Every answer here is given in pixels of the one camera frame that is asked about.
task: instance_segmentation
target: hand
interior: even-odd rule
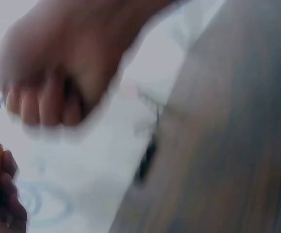
[[[78,125],[160,2],[41,0],[0,45],[7,109],[30,125]]]
[[[10,228],[17,232],[26,232],[27,212],[19,203],[17,188],[13,178],[17,171],[17,164],[9,151],[5,151],[1,158],[0,172],[0,217]]]

